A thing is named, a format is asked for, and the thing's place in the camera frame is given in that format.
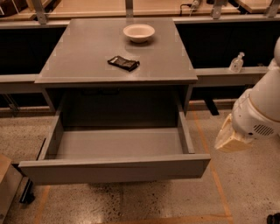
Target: gray drawer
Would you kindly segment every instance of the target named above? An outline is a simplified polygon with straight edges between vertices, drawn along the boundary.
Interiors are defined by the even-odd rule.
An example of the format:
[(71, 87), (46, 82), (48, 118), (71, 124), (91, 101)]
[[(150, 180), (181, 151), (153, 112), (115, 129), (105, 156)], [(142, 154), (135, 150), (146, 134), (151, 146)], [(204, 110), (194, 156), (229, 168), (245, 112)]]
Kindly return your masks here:
[(199, 178), (177, 94), (166, 90), (66, 91), (38, 161), (20, 169), (37, 185)]

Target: white bowl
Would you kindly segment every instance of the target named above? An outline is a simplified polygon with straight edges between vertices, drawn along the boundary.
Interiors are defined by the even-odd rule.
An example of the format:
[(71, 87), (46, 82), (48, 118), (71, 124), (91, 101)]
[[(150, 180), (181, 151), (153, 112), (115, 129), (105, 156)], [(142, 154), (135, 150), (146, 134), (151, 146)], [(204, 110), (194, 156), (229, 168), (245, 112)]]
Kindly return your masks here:
[(155, 33), (155, 29), (147, 24), (131, 24), (123, 29), (125, 36), (135, 43), (143, 43)]

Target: floor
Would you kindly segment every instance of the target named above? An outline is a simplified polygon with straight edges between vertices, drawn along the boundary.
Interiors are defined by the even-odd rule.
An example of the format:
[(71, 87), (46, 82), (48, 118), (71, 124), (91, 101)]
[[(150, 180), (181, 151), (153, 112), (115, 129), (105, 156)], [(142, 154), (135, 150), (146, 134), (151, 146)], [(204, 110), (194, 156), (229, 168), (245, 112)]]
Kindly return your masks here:
[[(99, 185), (36, 185), (29, 205), (19, 199), (23, 178), (4, 224), (263, 224), (280, 212), (280, 137), (224, 153), (214, 140), (230, 109), (192, 110), (186, 120), (197, 152), (212, 160), (200, 179)], [(0, 113), (0, 153), (14, 163), (35, 159), (52, 115)]]

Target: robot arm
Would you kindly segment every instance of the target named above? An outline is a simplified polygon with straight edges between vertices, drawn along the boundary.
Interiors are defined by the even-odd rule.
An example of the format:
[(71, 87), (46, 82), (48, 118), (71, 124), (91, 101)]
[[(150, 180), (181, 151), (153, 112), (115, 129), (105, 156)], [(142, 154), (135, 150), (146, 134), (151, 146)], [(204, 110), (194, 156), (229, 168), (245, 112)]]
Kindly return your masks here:
[(235, 102), (216, 138), (215, 148), (240, 151), (254, 139), (280, 133), (280, 38), (269, 71)]

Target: clear bottle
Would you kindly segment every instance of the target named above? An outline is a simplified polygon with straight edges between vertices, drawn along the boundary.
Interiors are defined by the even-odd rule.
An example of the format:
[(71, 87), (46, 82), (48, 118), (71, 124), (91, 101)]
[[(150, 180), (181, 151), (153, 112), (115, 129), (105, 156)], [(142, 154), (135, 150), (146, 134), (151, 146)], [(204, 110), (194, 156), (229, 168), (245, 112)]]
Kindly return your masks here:
[(243, 59), (242, 57), (245, 56), (244, 52), (240, 52), (238, 57), (233, 59), (230, 66), (229, 66), (229, 70), (233, 73), (239, 73), (242, 70), (242, 66), (243, 66)]

